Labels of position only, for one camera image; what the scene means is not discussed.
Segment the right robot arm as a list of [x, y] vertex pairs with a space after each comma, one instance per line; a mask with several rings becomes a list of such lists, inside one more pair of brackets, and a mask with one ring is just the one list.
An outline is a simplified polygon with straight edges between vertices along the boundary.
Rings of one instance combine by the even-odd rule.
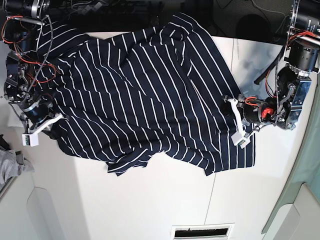
[[46, 23], [49, 24], [49, 43], [53, 43], [53, 23], [49, 16], [49, 0], [3, 0], [6, 20], [0, 37], [10, 51], [6, 57], [6, 80], [3, 93], [9, 106], [22, 123], [25, 133], [49, 133], [61, 119], [54, 110], [53, 94], [42, 90], [40, 73], [49, 69], [53, 80], [56, 67], [47, 61], [50, 49], [38, 56], [40, 37]]

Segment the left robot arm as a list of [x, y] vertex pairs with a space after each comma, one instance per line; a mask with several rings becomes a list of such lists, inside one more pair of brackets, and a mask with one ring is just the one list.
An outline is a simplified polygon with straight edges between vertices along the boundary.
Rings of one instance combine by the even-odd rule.
[[293, 130], [311, 85], [310, 75], [320, 72], [320, 2], [295, 0], [285, 45], [272, 64], [254, 81], [267, 82], [275, 71], [275, 90], [266, 89], [268, 97], [224, 95], [233, 111], [236, 132], [234, 138], [249, 138], [244, 126], [256, 124], [255, 131], [267, 125]]

